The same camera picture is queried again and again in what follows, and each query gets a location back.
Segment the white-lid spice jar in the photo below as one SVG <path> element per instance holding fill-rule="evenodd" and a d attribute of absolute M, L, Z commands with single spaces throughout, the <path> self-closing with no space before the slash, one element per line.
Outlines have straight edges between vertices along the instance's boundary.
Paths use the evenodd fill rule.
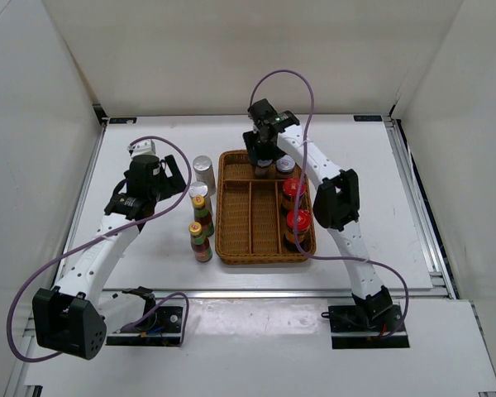
<path fill-rule="evenodd" d="M 275 162 L 275 172 L 278 179 L 288 179 L 293 177 L 296 163 L 289 155 L 285 155 Z"/>
<path fill-rule="evenodd" d="M 254 168 L 254 175 L 257 179 L 266 179 L 269 176 L 271 170 L 271 165 L 259 166 Z"/>

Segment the red-lid sauce jar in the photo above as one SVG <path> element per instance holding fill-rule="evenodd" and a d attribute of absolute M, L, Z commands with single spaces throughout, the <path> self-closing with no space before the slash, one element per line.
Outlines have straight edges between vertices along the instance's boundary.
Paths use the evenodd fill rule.
<path fill-rule="evenodd" d="M 306 251 L 304 247 L 305 239 L 309 234 L 312 224 L 310 212 L 305 209 L 299 209 L 297 216 L 294 211 L 289 211 L 285 217 L 285 229 L 283 236 L 284 246 L 289 251 L 298 251 L 296 242 Z"/>
<path fill-rule="evenodd" d="M 283 182 L 280 207 L 284 216 L 294 210 L 296 202 L 299 202 L 299 206 L 302 205 L 305 192 L 306 186 L 300 184 L 299 178 L 288 178 Z"/>

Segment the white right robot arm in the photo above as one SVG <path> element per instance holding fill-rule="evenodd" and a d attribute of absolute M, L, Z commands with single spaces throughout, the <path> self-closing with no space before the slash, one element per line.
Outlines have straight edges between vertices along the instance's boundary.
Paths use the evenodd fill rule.
<path fill-rule="evenodd" d="M 359 223 L 359 178 L 353 170 L 333 163 L 305 134 L 306 128 L 290 111 L 277 112 L 267 99 L 247 109 L 253 131 L 243 140 L 254 165 L 289 155 L 316 188 L 312 213 L 336 243 L 351 282 L 355 322 L 367 331 L 382 328 L 393 300 L 375 268 Z"/>

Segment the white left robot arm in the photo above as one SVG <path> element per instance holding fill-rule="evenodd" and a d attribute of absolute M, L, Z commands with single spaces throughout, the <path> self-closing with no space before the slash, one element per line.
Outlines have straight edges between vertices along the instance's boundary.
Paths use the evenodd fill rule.
<path fill-rule="evenodd" d="M 132 157 L 104 209 L 96 243 L 81 251 L 51 289 L 39 289 L 32 300 L 39 346 L 91 360 L 108 334 L 154 327 L 157 312 L 150 290 L 125 289 L 108 300 L 100 298 L 110 274 L 154 214 L 156 204 L 185 188 L 172 155 L 163 159 L 152 154 Z"/>

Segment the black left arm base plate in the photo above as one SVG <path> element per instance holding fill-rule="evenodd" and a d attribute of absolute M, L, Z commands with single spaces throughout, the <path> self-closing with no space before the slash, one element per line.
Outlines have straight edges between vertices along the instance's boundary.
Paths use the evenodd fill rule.
<path fill-rule="evenodd" d="M 110 347 L 181 347 L 184 343 L 188 320 L 188 297 L 175 292 L 147 304 L 145 313 L 155 311 L 139 325 L 107 336 Z"/>

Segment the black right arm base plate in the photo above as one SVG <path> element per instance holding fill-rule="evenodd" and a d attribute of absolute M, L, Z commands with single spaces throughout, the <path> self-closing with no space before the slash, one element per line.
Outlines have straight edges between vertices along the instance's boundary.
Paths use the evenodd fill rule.
<path fill-rule="evenodd" d="M 356 306 L 333 305 L 321 313 L 330 325 L 331 347 L 335 350 L 371 350 L 410 348 L 404 325 L 387 337 L 402 320 L 402 311 L 395 304 L 380 319 L 367 323 L 357 312 Z"/>

